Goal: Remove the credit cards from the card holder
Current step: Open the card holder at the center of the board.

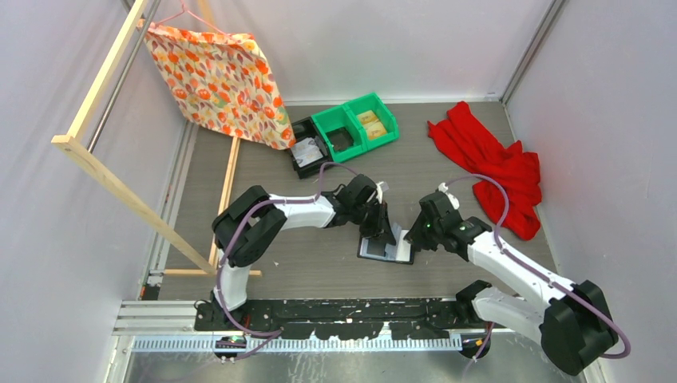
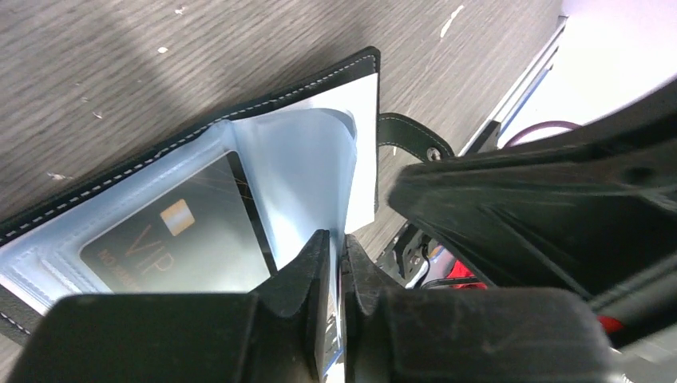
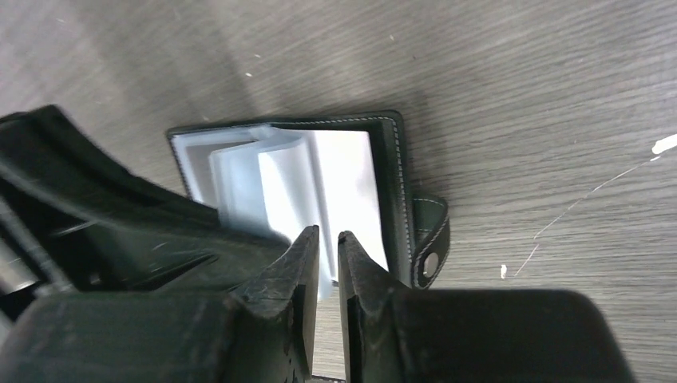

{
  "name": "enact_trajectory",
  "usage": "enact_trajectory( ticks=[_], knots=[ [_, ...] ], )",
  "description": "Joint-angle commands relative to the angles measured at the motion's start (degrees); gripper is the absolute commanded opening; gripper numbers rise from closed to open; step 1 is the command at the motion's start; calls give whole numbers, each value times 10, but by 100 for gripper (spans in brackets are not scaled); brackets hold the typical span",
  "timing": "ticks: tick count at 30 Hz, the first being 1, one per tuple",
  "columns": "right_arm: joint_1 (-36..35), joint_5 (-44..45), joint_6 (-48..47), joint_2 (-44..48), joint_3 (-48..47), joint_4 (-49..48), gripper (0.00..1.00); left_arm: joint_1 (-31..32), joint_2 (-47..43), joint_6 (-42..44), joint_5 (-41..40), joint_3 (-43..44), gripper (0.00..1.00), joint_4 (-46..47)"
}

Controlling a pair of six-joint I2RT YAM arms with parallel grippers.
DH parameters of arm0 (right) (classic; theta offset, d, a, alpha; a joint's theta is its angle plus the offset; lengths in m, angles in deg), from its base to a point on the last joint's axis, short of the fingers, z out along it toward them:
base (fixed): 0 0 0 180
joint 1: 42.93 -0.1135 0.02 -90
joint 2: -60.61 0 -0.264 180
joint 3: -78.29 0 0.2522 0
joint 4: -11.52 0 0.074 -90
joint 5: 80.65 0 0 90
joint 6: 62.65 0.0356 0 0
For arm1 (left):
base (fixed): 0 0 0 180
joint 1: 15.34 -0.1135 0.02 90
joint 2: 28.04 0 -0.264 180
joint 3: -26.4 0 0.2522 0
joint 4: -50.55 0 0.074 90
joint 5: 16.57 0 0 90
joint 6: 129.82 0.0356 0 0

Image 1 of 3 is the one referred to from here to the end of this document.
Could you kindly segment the black leather card holder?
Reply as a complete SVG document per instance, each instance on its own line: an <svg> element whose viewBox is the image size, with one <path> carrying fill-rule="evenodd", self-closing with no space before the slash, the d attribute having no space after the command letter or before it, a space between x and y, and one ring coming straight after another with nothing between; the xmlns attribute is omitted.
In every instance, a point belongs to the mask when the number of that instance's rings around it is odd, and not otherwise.
<svg viewBox="0 0 677 383"><path fill-rule="evenodd" d="M374 261L411 265L414 263L414 253L411 244L405 240L409 230L402 229L397 223L391 225L395 244L389 244L385 239L360 238L357 257Z"/></svg>

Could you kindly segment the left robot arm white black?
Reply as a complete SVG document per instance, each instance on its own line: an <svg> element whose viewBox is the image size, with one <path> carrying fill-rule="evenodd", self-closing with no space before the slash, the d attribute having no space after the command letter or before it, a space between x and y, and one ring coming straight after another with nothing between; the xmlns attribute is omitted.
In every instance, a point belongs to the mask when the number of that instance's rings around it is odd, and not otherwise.
<svg viewBox="0 0 677 383"><path fill-rule="evenodd" d="M214 243L220 250L213 296L214 319L226 330L236 330L245 318L247 281L257 262L282 232L301 227L319 229L358 226L363 239L392 249L400 234L389 220L383 187L359 174L332 191L304 197L270 194L260 185L250 187L212 222Z"/></svg>

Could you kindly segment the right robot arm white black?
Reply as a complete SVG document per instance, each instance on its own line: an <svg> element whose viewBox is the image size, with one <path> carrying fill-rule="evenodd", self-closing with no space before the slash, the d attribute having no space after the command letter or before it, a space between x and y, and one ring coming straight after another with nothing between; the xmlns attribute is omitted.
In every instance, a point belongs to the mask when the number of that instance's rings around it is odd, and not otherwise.
<svg viewBox="0 0 677 383"><path fill-rule="evenodd" d="M456 294L457 320L466 327L492 322L539 344L562 372L577 375L620 339L603 291L543 268L506 243L477 217L463 219L457 199L434 191L419 201L421 211L405 239L416 251L443 247L487 270L514 295L477 280Z"/></svg>

